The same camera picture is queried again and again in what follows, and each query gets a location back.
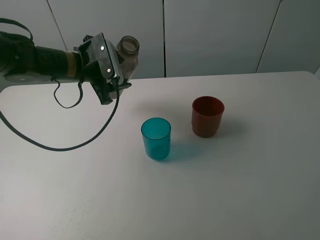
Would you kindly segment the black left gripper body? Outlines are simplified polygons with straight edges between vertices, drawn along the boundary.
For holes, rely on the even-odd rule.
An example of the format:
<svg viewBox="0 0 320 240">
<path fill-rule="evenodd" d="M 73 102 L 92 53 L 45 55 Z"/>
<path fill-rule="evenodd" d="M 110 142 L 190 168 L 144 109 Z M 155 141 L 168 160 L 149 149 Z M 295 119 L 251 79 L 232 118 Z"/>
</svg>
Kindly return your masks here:
<svg viewBox="0 0 320 240">
<path fill-rule="evenodd" d="M 103 34 L 95 36 L 86 35 L 83 38 L 83 43 L 79 46 L 74 46 L 73 50 L 79 55 L 81 64 L 78 70 L 78 80 L 80 82 L 88 82 L 94 87 L 102 87 L 105 83 L 105 78 L 100 67 L 101 47 L 105 48 Z"/>
</svg>

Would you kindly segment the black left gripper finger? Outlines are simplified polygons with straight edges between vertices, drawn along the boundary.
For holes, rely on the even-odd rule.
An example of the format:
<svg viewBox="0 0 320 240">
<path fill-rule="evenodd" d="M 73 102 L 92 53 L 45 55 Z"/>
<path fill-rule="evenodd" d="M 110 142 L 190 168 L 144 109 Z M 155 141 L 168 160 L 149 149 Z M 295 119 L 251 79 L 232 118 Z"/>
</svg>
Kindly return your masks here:
<svg viewBox="0 0 320 240">
<path fill-rule="evenodd" d="M 117 89 L 119 91 L 122 91 L 122 90 L 128 89 L 131 86 L 132 86 L 132 84 L 130 82 L 123 82 L 122 84 L 118 83 L 117 84 Z"/>
<path fill-rule="evenodd" d="M 109 105 L 112 102 L 106 80 L 95 79 L 91 81 L 91 86 L 93 87 L 93 90 L 96 93 L 101 105 Z"/>
</svg>

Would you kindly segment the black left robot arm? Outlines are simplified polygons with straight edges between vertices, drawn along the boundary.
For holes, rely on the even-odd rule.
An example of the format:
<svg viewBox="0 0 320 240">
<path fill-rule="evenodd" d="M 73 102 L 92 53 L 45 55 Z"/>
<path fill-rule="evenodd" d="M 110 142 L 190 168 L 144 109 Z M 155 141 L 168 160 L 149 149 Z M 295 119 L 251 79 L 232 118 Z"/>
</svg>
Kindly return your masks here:
<svg viewBox="0 0 320 240">
<path fill-rule="evenodd" d="M 131 86 L 137 65 L 139 42 L 124 36 L 117 45 L 103 33 L 86 35 L 73 51 L 36 46 L 33 37 L 0 33 L 0 75 L 13 86 L 76 82 L 79 92 L 89 82 L 102 105 Z"/>
</svg>

